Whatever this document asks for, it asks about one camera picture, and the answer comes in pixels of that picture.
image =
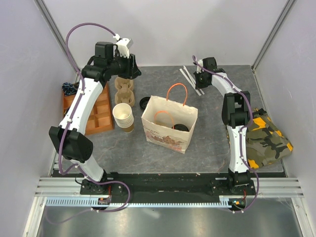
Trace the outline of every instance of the wooden organizer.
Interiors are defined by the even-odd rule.
[[[75,95],[65,96],[63,93],[63,112],[71,106]],[[106,84],[105,88],[97,98],[91,114],[89,116],[85,134],[91,135],[95,133],[105,132],[114,129],[113,118],[111,114],[111,100],[109,93],[109,86]]]

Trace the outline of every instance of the white wall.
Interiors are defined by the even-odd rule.
[[[316,2],[299,0],[258,70],[259,85],[271,117],[293,143],[284,159],[298,177],[316,221]]]
[[[191,65],[215,56],[220,65],[252,64],[286,0],[44,0],[60,32],[83,22],[103,24],[132,38],[140,66]],[[103,29],[83,27],[70,38],[80,67]]]
[[[0,21],[0,236],[20,237],[75,73],[32,0],[2,0]]]

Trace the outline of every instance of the orange handle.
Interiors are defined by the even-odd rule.
[[[183,102],[183,106],[184,106],[184,105],[186,104],[186,101],[187,101],[187,98],[188,98],[188,91],[187,91],[186,86],[183,85],[182,83],[175,83],[174,85],[172,85],[172,86],[169,88],[168,92],[167,92],[167,97],[166,97],[166,99],[168,100],[169,92],[170,92],[171,89],[172,89],[173,87],[175,87],[176,85],[182,85],[182,86],[185,88],[185,90],[186,90],[186,98],[184,99],[184,102]]]
[[[155,121],[155,123],[156,123],[156,116],[157,116],[158,114],[160,114],[160,113],[166,113],[166,114],[168,114],[168,115],[170,116],[171,121],[172,121],[172,129],[174,129],[174,121],[173,121],[173,117],[171,116],[171,114],[170,114],[170,113],[168,113],[168,112],[167,112],[167,111],[165,111],[165,110],[160,110],[160,111],[158,111],[158,112],[155,114],[155,116],[154,116],[154,121]]]

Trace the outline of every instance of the paper cup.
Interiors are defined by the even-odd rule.
[[[131,132],[134,129],[134,116],[132,108],[126,103],[120,103],[113,108],[113,117],[117,125],[124,132]]]

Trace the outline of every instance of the black round object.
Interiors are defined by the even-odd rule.
[[[174,129],[179,130],[179,131],[189,132],[189,129],[183,124],[174,125]]]
[[[146,109],[146,106],[148,104],[149,99],[150,99],[150,97],[147,96],[147,97],[144,97],[143,99],[140,100],[139,105],[140,105],[140,108],[142,110]]]

